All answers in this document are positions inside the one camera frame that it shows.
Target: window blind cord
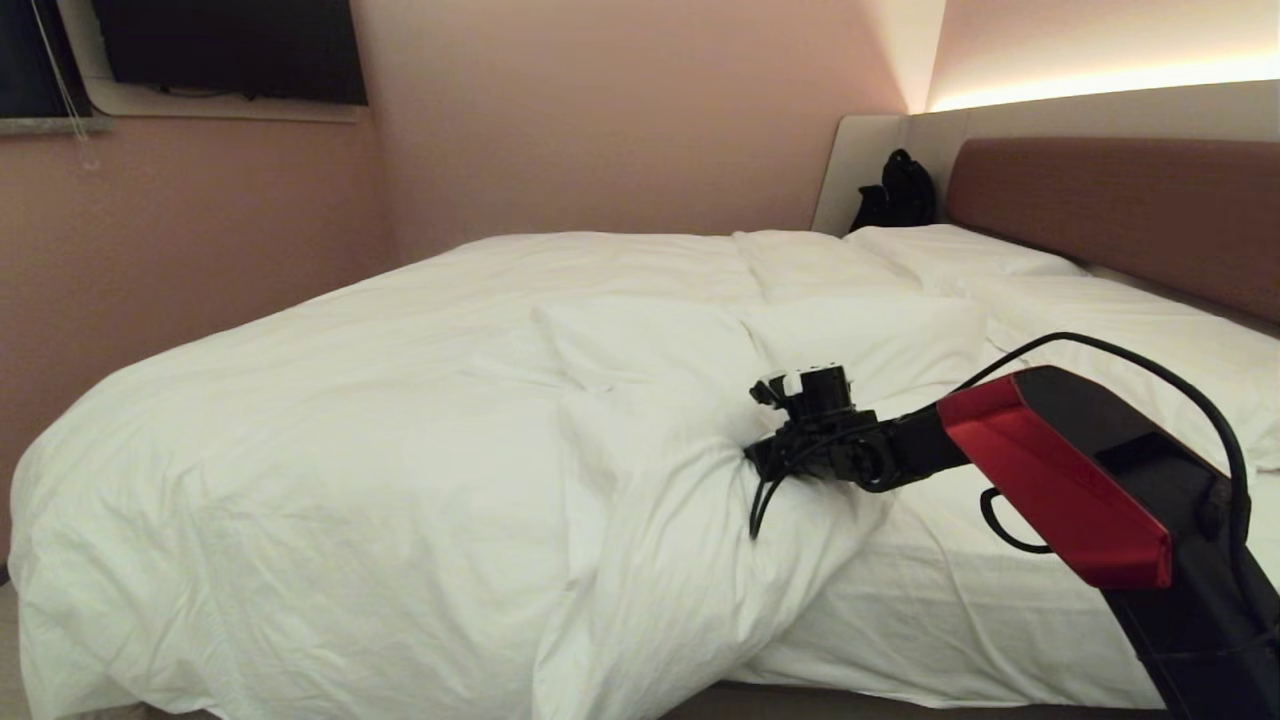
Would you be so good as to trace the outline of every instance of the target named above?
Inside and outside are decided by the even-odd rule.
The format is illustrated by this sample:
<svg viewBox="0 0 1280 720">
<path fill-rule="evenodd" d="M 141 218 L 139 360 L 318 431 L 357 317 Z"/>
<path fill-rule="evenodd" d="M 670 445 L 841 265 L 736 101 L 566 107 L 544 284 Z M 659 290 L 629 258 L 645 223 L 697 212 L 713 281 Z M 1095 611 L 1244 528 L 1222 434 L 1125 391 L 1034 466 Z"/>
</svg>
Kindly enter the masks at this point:
<svg viewBox="0 0 1280 720">
<path fill-rule="evenodd" d="M 95 172 L 102 167 L 102 161 L 97 156 L 97 151 L 90 143 L 88 131 L 84 128 L 84 119 L 81 118 L 79 111 L 76 110 L 76 104 L 72 102 L 72 94 L 67 90 L 67 79 L 63 77 L 63 69 L 58 64 L 58 55 L 54 53 L 54 46 L 49 42 L 49 32 L 45 29 L 45 19 L 40 14 L 38 0 L 31 0 L 31 12 L 36 15 L 36 27 L 40 28 L 40 40 L 45 44 L 45 53 L 49 55 L 49 64 L 54 68 L 54 79 L 58 82 L 58 92 L 63 97 L 63 105 L 67 108 L 67 117 L 72 122 L 72 132 L 76 135 L 76 147 L 79 154 L 81 167 L 88 172 Z"/>
</svg>

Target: window sill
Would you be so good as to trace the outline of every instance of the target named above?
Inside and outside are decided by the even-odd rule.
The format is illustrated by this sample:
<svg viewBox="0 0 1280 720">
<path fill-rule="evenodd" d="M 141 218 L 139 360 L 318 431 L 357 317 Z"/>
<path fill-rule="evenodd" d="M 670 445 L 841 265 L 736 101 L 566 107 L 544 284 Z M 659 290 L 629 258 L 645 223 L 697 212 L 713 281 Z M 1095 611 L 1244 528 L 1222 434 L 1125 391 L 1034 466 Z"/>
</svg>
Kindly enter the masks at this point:
<svg viewBox="0 0 1280 720">
<path fill-rule="evenodd" d="M 88 132 L 106 132 L 115 124 L 114 118 L 93 117 L 81 120 Z M 0 136 L 10 135 L 70 135 L 76 132 L 70 118 L 0 118 Z"/>
</svg>

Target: tv screen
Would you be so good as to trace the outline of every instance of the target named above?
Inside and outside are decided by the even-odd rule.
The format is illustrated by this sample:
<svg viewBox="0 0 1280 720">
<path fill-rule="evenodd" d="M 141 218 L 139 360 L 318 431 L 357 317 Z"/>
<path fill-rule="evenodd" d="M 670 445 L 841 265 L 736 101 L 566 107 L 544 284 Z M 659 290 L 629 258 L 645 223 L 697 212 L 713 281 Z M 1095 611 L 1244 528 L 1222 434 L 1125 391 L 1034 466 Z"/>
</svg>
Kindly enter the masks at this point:
<svg viewBox="0 0 1280 720">
<path fill-rule="evenodd" d="M 93 0 L 116 82 L 366 105 L 348 0 Z"/>
</svg>

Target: brown upholstered headboard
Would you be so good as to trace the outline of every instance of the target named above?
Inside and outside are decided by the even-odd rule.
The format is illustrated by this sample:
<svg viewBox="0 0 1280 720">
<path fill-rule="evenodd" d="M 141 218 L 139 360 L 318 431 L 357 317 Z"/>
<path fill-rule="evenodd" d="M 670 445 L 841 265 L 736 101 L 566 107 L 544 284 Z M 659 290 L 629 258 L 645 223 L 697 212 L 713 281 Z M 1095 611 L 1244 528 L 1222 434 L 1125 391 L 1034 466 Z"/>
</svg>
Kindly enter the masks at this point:
<svg viewBox="0 0 1280 720">
<path fill-rule="evenodd" d="M 1280 143 L 970 140 L 947 217 L 1280 323 Z"/>
</svg>

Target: wall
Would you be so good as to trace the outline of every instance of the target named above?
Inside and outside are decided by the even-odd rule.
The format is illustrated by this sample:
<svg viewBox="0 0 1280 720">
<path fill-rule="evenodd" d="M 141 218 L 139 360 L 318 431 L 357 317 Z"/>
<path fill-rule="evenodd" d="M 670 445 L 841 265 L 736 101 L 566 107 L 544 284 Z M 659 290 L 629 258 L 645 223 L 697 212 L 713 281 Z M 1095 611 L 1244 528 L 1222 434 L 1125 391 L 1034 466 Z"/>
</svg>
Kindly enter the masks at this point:
<svg viewBox="0 0 1280 720">
<path fill-rule="evenodd" d="M 906 110 L 873 4 L 362 4 L 403 256 L 506 232 L 808 228 L 840 118 Z"/>
<path fill-rule="evenodd" d="M 387 269 L 372 122 L 0 138 L 0 559 L 26 446 L 114 369 Z"/>
<path fill-rule="evenodd" d="M 947 0 L 929 109 L 1280 77 L 1276 0 Z"/>
</svg>

